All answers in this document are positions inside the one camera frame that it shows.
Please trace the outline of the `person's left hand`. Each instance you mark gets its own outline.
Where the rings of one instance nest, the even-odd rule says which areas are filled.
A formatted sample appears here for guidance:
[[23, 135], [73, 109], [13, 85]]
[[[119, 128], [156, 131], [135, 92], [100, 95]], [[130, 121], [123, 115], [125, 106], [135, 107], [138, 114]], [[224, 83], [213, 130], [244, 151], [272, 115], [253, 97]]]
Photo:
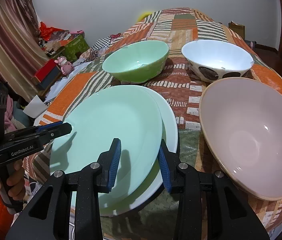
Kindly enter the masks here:
[[8, 191], [8, 195], [12, 197], [14, 200], [23, 200], [25, 196], [25, 179], [24, 174], [25, 170], [23, 168], [23, 161], [18, 160], [13, 164], [14, 171], [7, 179], [7, 185], [10, 186], [10, 190]]

